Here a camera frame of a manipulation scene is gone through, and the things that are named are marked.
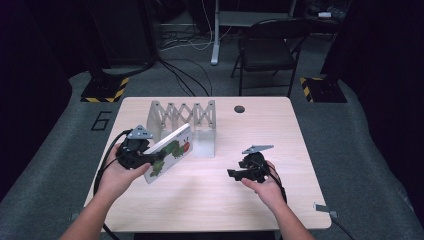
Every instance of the power cord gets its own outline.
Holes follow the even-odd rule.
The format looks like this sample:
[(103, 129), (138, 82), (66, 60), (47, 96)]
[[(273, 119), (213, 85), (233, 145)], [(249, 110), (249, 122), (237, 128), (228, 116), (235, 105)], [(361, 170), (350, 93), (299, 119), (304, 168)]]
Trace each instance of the power cord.
[[(187, 30), (190, 28), (187, 27), (184, 31), (166, 31), (162, 34), (162, 43), (160, 44), (160, 49), (167, 49), (176, 46), (180, 42), (191, 42), (197, 41), (202, 38), (201, 33), (189, 33)], [(185, 34), (189, 36), (179, 37), (179, 34)]]
[(350, 239), (355, 240), (355, 238), (352, 236), (352, 234), (346, 229), (344, 228), (339, 222), (337, 222), (333, 217), (331, 217), (331, 221), (336, 224), (344, 233), (346, 233)]
[[(255, 165), (257, 165), (258, 167), (260, 167), (268, 176), (271, 176), (272, 177), (272, 179), (274, 179), (274, 181), (277, 183), (277, 185), (280, 187), (280, 189), (281, 189), (281, 192), (283, 193), (283, 196), (285, 196), (285, 190), (284, 190), (284, 187), (282, 186), (282, 183), (281, 183), (281, 181), (280, 180), (277, 180), (277, 178), (274, 176), (274, 175), (272, 175), (271, 173), (270, 173), (270, 171), (268, 171), (266, 168), (264, 168), (263, 167), (263, 165), (261, 165), (261, 164), (259, 164), (259, 163), (257, 163), (256, 161), (251, 161), (251, 162), (253, 162)], [(270, 166), (269, 164), (267, 164), (268, 165), (268, 167), (269, 168), (271, 168), (272, 170), (274, 170), (274, 172), (275, 172), (275, 174), (277, 174), (277, 177), (278, 178), (280, 178), (280, 176), (278, 176), (278, 173), (277, 173), (277, 171), (275, 170), (275, 168), (273, 168), (272, 166)], [(339, 222), (337, 222), (335, 219), (334, 219), (334, 217), (332, 217), (331, 215), (330, 215), (330, 219), (331, 219), (331, 221), (334, 223), (334, 224), (336, 224), (344, 233), (346, 233), (346, 235), (348, 235), (349, 236), (349, 238), (350, 239), (352, 239), (352, 240), (355, 240), (355, 238), (353, 237), (353, 235), (345, 228), (345, 227), (343, 227)]]
[[(99, 189), (100, 180), (102, 179), (104, 171), (110, 166), (111, 163), (116, 161), (119, 157), (115, 158), (112, 162), (106, 165), (107, 158), (109, 157), (110, 151), (112, 150), (113, 146), (115, 146), (116, 142), (121, 138), (123, 135), (128, 135), (132, 130), (126, 130), (120, 133), (116, 138), (112, 141), (110, 144), (108, 150), (105, 153), (105, 156), (103, 157), (102, 164), (97, 171), (96, 178), (94, 180), (94, 187), (93, 187), (93, 196), (96, 195), (97, 190)], [(109, 227), (106, 225), (106, 223), (103, 224), (103, 229), (105, 232), (114, 240), (119, 240), (119, 238), (109, 229)]]
[(209, 95), (208, 96), (213, 96), (213, 89), (212, 89), (212, 81), (211, 81), (211, 79), (209, 78), (209, 75), (208, 75), (208, 73), (206, 72), (206, 70), (205, 70), (205, 68), (204, 67), (202, 67), (202, 65), (200, 65), (200, 64), (198, 64), (198, 63), (196, 63), (195, 61), (192, 61), (192, 60), (190, 60), (190, 59), (185, 59), (185, 58), (183, 58), (183, 59), (167, 59), (167, 61), (187, 61), (187, 62), (191, 62), (192, 64), (194, 64), (194, 65), (196, 65), (196, 66), (198, 66), (199, 68), (201, 68), (202, 69), (202, 71), (203, 71), (203, 73), (205, 74), (205, 76), (206, 76), (206, 79), (208, 80), (208, 83), (209, 83)]
[[(181, 69), (179, 69), (179, 68), (177, 68), (176, 66), (174, 66), (174, 65), (172, 65), (172, 64), (170, 64), (170, 63), (168, 63), (168, 62), (166, 62), (165, 60), (163, 60), (163, 59), (159, 59), (158, 60), (166, 69), (168, 69), (170, 72), (172, 72), (174, 75), (175, 75), (175, 77), (177, 78), (177, 81), (178, 81), (178, 84), (180, 85), (180, 87), (181, 87), (181, 89), (188, 95), (188, 96), (196, 96), (196, 94), (194, 94), (194, 92), (190, 89), (190, 87), (187, 85), (187, 83), (181, 78), (181, 76), (176, 72), (176, 71), (178, 71), (178, 72), (180, 72), (180, 73), (182, 73), (182, 74), (184, 74), (185, 76), (187, 76), (187, 77), (189, 77), (191, 80), (193, 80), (195, 83), (197, 83), (197, 85), (199, 85), (204, 91), (205, 91), (205, 93), (206, 93), (206, 96), (210, 96), (210, 94), (208, 93), (208, 91), (206, 90), (206, 88), (198, 81), (198, 80), (196, 80), (195, 78), (193, 78), (192, 76), (190, 76), (188, 73), (186, 73), (186, 72), (184, 72), (183, 70), (181, 70)], [(208, 78), (208, 80), (209, 80), (209, 84), (210, 84), (210, 88), (211, 88), (211, 94), (212, 94), (212, 85), (211, 85), (211, 83), (210, 83), (210, 79), (209, 79), (209, 76), (207, 75), (207, 73), (206, 73), (206, 71), (203, 69), (203, 71), (205, 72), (205, 74), (206, 74), (206, 76), (207, 76), (207, 78)], [(190, 92), (190, 93), (188, 93), (187, 91), (186, 91), (186, 89), (185, 88), (183, 88), (183, 86), (181, 86), (181, 83), (185, 86), (185, 88)]]
[[(238, 2), (237, 2), (237, 11), (239, 10), (239, 6), (240, 6), (240, 0), (238, 0)], [(166, 50), (170, 50), (170, 49), (173, 49), (173, 48), (176, 48), (176, 47), (193, 47), (194, 49), (196, 49), (196, 50), (205, 50), (207, 47), (209, 47), (212, 43), (214, 43), (214, 40), (213, 40), (213, 34), (212, 34), (212, 26), (211, 26), (211, 23), (210, 23), (210, 20), (209, 20), (209, 17), (208, 17), (208, 15), (207, 15), (207, 13), (206, 13), (206, 8), (205, 8), (205, 3), (204, 3), (204, 0), (202, 0), (202, 8), (203, 8), (203, 13), (204, 13), (204, 15), (205, 15), (205, 18), (206, 18), (206, 21), (207, 21), (207, 23), (208, 23), (208, 27), (209, 27), (209, 33), (210, 33), (210, 38), (209, 38), (209, 42), (207, 42), (207, 43), (193, 43), (192, 42), (192, 40), (190, 39), (190, 38), (187, 38), (187, 39), (185, 39), (185, 38), (182, 38), (183, 39), (183, 41), (186, 41), (186, 42), (189, 42), (190, 44), (185, 44), (185, 45), (174, 45), (174, 46), (171, 46), (171, 47), (168, 47), (168, 44), (167, 45), (165, 45), (165, 46), (163, 46), (163, 45), (161, 45), (162, 47), (162, 49), (160, 50), (160, 51), (166, 51)], [(227, 33), (229, 32), (231, 30), (231, 27), (229, 27), (228, 28), (228, 30), (219, 38), (219, 40), (221, 40), (221, 39), (223, 39), (226, 35), (227, 35)], [(176, 40), (173, 40), (173, 41), (171, 41), (171, 42), (169, 42), (169, 43), (174, 43), (174, 42), (180, 42), (180, 39), (179, 38), (177, 38)], [(196, 46), (200, 46), (200, 45), (206, 45), (205, 47), (203, 47), (203, 48), (197, 48)]]

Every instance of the person's right hand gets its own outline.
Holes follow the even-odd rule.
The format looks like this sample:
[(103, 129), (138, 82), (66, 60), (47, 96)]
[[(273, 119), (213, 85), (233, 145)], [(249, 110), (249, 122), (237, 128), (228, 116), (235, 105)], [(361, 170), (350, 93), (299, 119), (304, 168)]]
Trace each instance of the person's right hand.
[[(279, 179), (277, 173), (274, 171), (274, 165), (270, 161), (267, 161), (267, 163), (270, 166), (269, 170), (271, 174), (276, 179)], [(286, 205), (286, 202), (283, 199), (283, 195), (281, 194), (280, 187), (272, 177), (268, 176), (266, 181), (263, 183), (257, 183), (247, 178), (243, 178), (241, 182), (246, 187), (254, 190), (255, 193), (259, 195), (259, 198), (262, 200), (262, 202), (272, 212), (274, 212), (274, 210), (278, 209), (279, 207)]]
[(136, 169), (125, 169), (117, 161), (117, 152), (120, 144), (116, 144), (110, 151), (109, 157), (106, 161), (106, 166), (102, 180), (100, 181), (99, 190), (97, 195), (115, 201), (120, 197), (131, 185), (131, 183), (141, 175), (143, 175), (149, 168), (150, 163), (145, 163)]

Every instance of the desk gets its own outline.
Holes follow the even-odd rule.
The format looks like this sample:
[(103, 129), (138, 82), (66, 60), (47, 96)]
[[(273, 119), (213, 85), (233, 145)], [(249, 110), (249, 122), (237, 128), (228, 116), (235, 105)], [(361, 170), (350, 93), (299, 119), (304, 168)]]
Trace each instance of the desk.
[(218, 64), (219, 57), (219, 26), (239, 26), (250, 27), (253, 24), (267, 19), (280, 19), (293, 17), (294, 8), (297, 0), (291, 0), (290, 10), (288, 13), (261, 13), (261, 12), (232, 12), (220, 11), (219, 0), (215, 1), (215, 32), (214, 44), (212, 50), (211, 64)]
[[(274, 145), (263, 152), (274, 163), (286, 189), (288, 204), (308, 229), (331, 225), (302, 133), (286, 97), (131, 97), (122, 101), (105, 146), (123, 130), (146, 125), (152, 100), (162, 106), (173, 102), (205, 105), (215, 100), (214, 158), (186, 156), (148, 185), (143, 177), (112, 206), (106, 224), (115, 232), (214, 232), (277, 230), (271, 211), (227, 169), (238, 169), (252, 145)], [(246, 111), (236, 113), (242, 105)], [(92, 198), (88, 193), (87, 202)]]

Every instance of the yellow and black warning tape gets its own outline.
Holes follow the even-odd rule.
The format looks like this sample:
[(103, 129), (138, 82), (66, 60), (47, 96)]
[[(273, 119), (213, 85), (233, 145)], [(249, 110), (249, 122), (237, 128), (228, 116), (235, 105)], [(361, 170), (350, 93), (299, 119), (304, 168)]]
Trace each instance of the yellow and black warning tape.
[(122, 94), (124, 94), (125, 87), (127, 86), (129, 79), (125, 78), (122, 80), (121, 85), (119, 86), (118, 91), (116, 92), (113, 98), (81, 98), (81, 102), (118, 102)]
[(306, 100), (308, 102), (314, 102), (314, 99), (312, 98), (312, 94), (311, 94), (311, 90), (308, 87), (308, 84), (306, 82), (307, 79), (310, 80), (322, 80), (322, 78), (300, 78), (300, 83), (302, 84), (302, 88), (303, 88), (303, 93), (305, 94)]

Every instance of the cable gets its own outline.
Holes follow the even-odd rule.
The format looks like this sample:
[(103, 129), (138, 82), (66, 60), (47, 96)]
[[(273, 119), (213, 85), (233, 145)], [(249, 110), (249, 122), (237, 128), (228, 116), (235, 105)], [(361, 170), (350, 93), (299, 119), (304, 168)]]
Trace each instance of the cable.
[[(268, 171), (266, 168), (264, 168), (264, 166), (262, 164), (257, 163), (256, 161), (251, 160), (250, 162), (256, 164), (259, 168), (262, 168), (262, 170), (268, 175), (271, 176), (272, 179), (274, 179), (275, 183), (278, 185), (278, 187), (280, 188), (281, 194), (283, 195), (283, 199), (284, 201), (287, 203), (287, 195), (286, 195), (286, 190), (283, 187), (283, 184), (281, 182), (280, 179), (277, 179), (273, 174), (271, 174), (270, 171)], [(275, 168), (271, 167), (268, 163), (267, 166), (272, 168), (274, 170), (274, 172), (277, 174), (277, 171), (275, 171)]]
[(346, 228), (344, 228), (340, 223), (338, 223), (334, 218), (330, 217), (331, 221), (336, 224), (343, 232), (345, 232), (350, 239), (355, 240), (355, 238), (352, 236), (352, 234), (350, 234), (350, 232), (348, 230), (346, 230)]
[(212, 90), (212, 82), (211, 82), (211, 79), (209, 78), (209, 75), (208, 75), (208, 73), (206, 72), (206, 70), (205, 70), (205, 68), (204, 67), (202, 67), (200, 64), (198, 64), (198, 63), (196, 63), (195, 61), (192, 61), (192, 60), (190, 60), (190, 59), (185, 59), (185, 58), (183, 58), (183, 59), (167, 59), (167, 61), (176, 61), (176, 60), (183, 60), (183, 61), (188, 61), (188, 62), (191, 62), (191, 63), (193, 63), (193, 64), (195, 64), (195, 65), (197, 65), (198, 67), (200, 67), (202, 70), (203, 70), (203, 72), (205, 73), (205, 76), (206, 76), (206, 78), (208, 79), (208, 83), (209, 83), (209, 88), (210, 88), (210, 94), (208, 95), (208, 96), (213, 96), (213, 90)]
[(205, 93), (206, 93), (206, 95), (209, 97), (210, 95), (209, 95), (209, 93), (208, 93), (208, 91), (206, 90), (206, 88), (199, 82), (199, 81), (197, 81), (196, 79), (194, 79), (192, 76), (190, 76), (188, 73), (186, 73), (186, 72), (184, 72), (183, 70), (181, 70), (181, 69), (179, 69), (179, 68), (177, 68), (176, 66), (174, 66), (174, 65), (172, 65), (172, 64), (170, 64), (170, 63), (168, 63), (168, 62), (166, 62), (166, 61), (164, 61), (163, 59), (159, 59), (158, 60), (165, 68), (167, 68), (169, 71), (171, 71), (174, 75), (175, 75), (175, 77), (177, 78), (177, 80), (178, 80), (178, 83), (180, 84), (180, 82), (181, 83), (183, 83), (184, 84), (184, 86), (190, 91), (190, 93), (192, 94), (192, 96), (196, 96), (195, 94), (194, 94), (194, 92), (190, 89), (190, 87), (185, 83), (185, 81), (178, 75), (178, 73), (176, 73), (176, 71), (175, 70), (177, 70), (177, 71), (179, 71), (179, 72), (181, 72), (182, 74), (184, 74), (184, 75), (186, 75), (187, 77), (189, 77), (191, 80), (193, 80), (195, 83), (197, 83), (204, 91), (205, 91)]
[[(177, 45), (177, 46), (161, 49), (160, 51), (166, 51), (166, 50), (170, 50), (170, 49), (173, 49), (173, 48), (176, 48), (176, 47), (193, 47), (196, 50), (202, 51), (202, 50), (205, 50), (207, 47), (209, 47), (214, 42), (213, 41), (213, 35), (212, 35), (212, 27), (211, 27), (208, 15), (206, 13), (204, 0), (202, 0), (202, 7), (203, 7), (203, 13), (205, 14), (205, 18), (206, 18), (206, 21), (207, 21), (208, 27), (209, 27), (209, 33), (210, 33), (209, 42), (207, 42), (207, 43), (193, 43), (190, 39), (187, 39), (187, 42), (189, 42), (190, 44)], [(206, 46), (203, 47), (203, 48), (197, 48), (196, 47), (196, 46), (200, 46), (200, 45), (206, 45)]]
[[(237, 1), (237, 8), (236, 8), (236, 12), (238, 12), (238, 10), (239, 10), (239, 7), (240, 7), (240, 0), (238, 0)], [(222, 38), (224, 38), (225, 37), (225, 35), (227, 35), (227, 33), (231, 30), (231, 28), (232, 28), (233, 26), (230, 26), (229, 28), (228, 28), (228, 30), (219, 38), (219, 40), (221, 41), (221, 39)]]
[(185, 31), (179, 31), (179, 32), (168, 31), (168, 32), (165, 32), (164, 34), (162, 34), (162, 39), (164, 39), (164, 40), (160, 44), (160, 48), (163, 50), (164, 48), (170, 48), (171, 46), (174, 46), (174, 45), (176, 45), (177, 43), (180, 43), (180, 42), (197, 41), (197, 40), (202, 38), (199, 33), (194, 33), (194, 34), (191, 33), (190, 36), (186, 36), (186, 37), (178, 37), (178, 33), (188, 34)]
[[(113, 146), (115, 146), (116, 142), (121, 138), (123, 135), (128, 135), (132, 130), (126, 130), (120, 133), (116, 138), (112, 141), (110, 144), (108, 150), (105, 153), (105, 156), (103, 157), (102, 164), (97, 171), (96, 178), (94, 180), (94, 187), (93, 187), (93, 197), (96, 195), (97, 190), (99, 189), (100, 180), (102, 179), (103, 172), (112, 164), (114, 161), (116, 161), (119, 157), (115, 158), (110, 162), (108, 165), (106, 165), (107, 158), (109, 157), (110, 151), (112, 150)], [(109, 229), (109, 227), (106, 225), (106, 223), (103, 224), (103, 229), (105, 232), (114, 240), (119, 240), (119, 238)]]
[(168, 66), (168, 64), (167, 64), (167, 62), (165, 62), (165, 61), (163, 61), (163, 60), (161, 60), (161, 59), (159, 59), (159, 62), (165, 67), (165, 68), (167, 68), (170, 72), (172, 72), (174, 75), (175, 75), (175, 77), (177, 78), (177, 82), (178, 82), (178, 84), (180, 85), (180, 87), (181, 87), (181, 89), (188, 95), (188, 96), (190, 96), (190, 94), (189, 93), (187, 93), (187, 91), (181, 86), (181, 84), (180, 84), (180, 82), (182, 82), (183, 84), (184, 84), (184, 86), (186, 86), (186, 88), (191, 92), (191, 94), (193, 95), (193, 96), (196, 96), (194, 93), (193, 93), (193, 91), (191, 91), (191, 89), (187, 86), (187, 84), (184, 82), (184, 80), (174, 71), (174, 69), (172, 69), (170, 66)]

